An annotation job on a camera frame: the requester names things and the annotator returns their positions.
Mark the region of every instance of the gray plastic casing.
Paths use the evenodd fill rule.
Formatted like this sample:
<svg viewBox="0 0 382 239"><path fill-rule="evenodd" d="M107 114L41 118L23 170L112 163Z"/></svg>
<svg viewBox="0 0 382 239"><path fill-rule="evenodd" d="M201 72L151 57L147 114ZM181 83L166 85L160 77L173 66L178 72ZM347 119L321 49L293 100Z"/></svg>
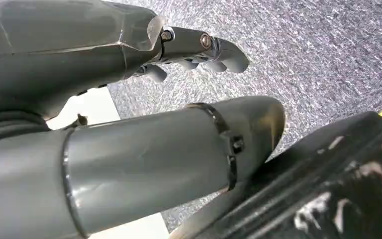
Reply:
<svg viewBox="0 0 382 239"><path fill-rule="evenodd" d="M270 97L213 106L244 138L242 181L278 143L282 106ZM223 190L223 143L197 108L1 139L0 239L88 237Z"/></svg>

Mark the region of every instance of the robotic arm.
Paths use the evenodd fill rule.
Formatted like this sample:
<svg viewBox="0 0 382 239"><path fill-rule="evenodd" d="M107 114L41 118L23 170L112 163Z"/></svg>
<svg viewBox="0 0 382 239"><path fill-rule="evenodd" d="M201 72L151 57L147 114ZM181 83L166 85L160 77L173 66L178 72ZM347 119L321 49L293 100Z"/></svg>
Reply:
<svg viewBox="0 0 382 239"><path fill-rule="evenodd" d="M0 0L0 239L87 238L233 190L278 143L281 104L244 97L50 131L70 96L159 64L244 71L229 41L100 0Z"/></svg>

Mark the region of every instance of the screw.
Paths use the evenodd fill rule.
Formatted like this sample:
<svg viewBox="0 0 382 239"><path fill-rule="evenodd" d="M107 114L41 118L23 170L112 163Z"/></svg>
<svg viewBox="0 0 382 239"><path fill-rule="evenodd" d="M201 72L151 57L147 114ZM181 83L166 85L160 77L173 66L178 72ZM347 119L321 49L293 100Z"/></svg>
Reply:
<svg viewBox="0 0 382 239"><path fill-rule="evenodd" d="M163 41L170 41L172 40L172 33L170 31L164 31L162 34L160 34Z"/></svg>
<svg viewBox="0 0 382 239"><path fill-rule="evenodd" d="M207 33L203 33L200 38L200 43L205 49L211 47L211 37Z"/></svg>

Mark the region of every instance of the speckled carpet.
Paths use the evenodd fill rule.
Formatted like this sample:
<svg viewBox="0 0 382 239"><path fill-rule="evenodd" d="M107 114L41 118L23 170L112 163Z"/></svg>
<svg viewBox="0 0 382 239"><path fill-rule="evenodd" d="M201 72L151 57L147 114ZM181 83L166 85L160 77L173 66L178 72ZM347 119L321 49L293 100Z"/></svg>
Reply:
<svg viewBox="0 0 382 239"><path fill-rule="evenodd" d="M122 119L192 102L268 95L286 109L279 149L322 125L382 110L382 0L120 0L144 6L174 26L205 30L237 43L251 60L242 74L200 65L165 69L109 86ZM169 230L210 197L163 212Z"/></svg>

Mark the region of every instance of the black strap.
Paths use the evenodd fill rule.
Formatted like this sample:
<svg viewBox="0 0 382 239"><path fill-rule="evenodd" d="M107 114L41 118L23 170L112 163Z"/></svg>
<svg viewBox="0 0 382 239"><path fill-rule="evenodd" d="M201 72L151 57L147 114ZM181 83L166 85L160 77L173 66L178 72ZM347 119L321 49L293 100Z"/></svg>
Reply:
<svg viewBox="0 0 382 239"><path fill-rule="evenodd" d="M242 151L244 146L241 135L234 134L226 123L222 115L213 106L206 103L193 103L187 105L188 108L198 108L206 112L212 119L217 132L223 140L226 140L226 159L229 165L228 191L232 190L237 182L238 170L235 154Z"/></svg>

